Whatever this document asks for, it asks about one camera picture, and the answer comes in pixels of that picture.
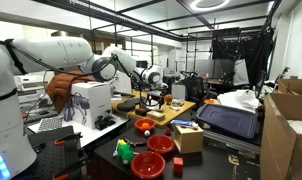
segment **chair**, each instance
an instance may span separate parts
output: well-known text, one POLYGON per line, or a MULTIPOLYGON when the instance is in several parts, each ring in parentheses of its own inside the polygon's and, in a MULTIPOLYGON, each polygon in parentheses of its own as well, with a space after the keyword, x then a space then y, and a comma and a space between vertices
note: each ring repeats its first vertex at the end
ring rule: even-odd
POLYGON ((203 105, 206 95, 202 78, 190 77, 183 79, 182 83, 187 91, 186 100, 196 103, 195 109, 197 110, 200 105, 203 105))

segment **paper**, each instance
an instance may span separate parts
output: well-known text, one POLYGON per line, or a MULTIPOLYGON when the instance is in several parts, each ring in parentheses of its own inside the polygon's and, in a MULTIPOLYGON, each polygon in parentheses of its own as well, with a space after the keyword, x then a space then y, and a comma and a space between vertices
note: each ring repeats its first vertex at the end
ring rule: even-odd
POLYGON ((248 90, 220 94, 218 99, 221 105, 243 109, 252 113, 255 113, 255 109, 259 106, 259 100, 254 97, 254 92, 248 90))
POLYGON ((288 120, 288 123, 296 133, 302 134, 302 121, 288 120))

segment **fluorescent light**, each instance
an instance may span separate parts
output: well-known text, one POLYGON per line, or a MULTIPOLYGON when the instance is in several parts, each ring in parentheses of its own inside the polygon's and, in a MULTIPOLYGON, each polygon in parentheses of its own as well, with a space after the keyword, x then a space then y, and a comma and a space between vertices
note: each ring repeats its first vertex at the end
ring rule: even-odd
POLYGON ((199 8, 199 7, 197 6, 197 4, 198 4, 199 2, 201 2, 201 1, 202 1, 202 0, 194 0, 194 1, 190 4, 190 7, 191 7, 193 10, 197 10, 197 11, 212 11, 212 10, 214 10, 214 9, 219 9, 219 8, 221 8, 221 7, 225 6, 225 5, 227 5, 227 4, 230 2, 230 0, 225 0, 223 3, 218 4, 218 5, 216 5, 216 6, 207 7, 207 8, 199 8))

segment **brown cardboard box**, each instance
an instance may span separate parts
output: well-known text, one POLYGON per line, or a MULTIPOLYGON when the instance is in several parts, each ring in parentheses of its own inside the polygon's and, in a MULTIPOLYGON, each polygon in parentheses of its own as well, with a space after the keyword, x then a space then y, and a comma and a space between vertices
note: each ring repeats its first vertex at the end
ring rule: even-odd
POLYGON ((260 154, 262 180, 302 180, 302 135, 287 120, 302 120, 302 95, 269 94, 260 154))
POLYGON ((201 128, 182 128, 174 125, 174 143, 181 154, 201 152, 203 147, 203 130, 201 128))
POLYGON ((302 95, 302 79, 280 79, 278 86, 279 93, 302 95))

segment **green toy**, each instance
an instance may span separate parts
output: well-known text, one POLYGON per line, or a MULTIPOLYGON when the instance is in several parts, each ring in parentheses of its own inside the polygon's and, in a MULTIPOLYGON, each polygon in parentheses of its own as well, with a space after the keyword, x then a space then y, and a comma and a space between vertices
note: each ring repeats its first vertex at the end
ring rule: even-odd
POLYGON ((119 156, 121 157, 123 164, 127 165, 131 163, 134 158, 134 153, 130 150, 129 144, 119 146, 119 156))

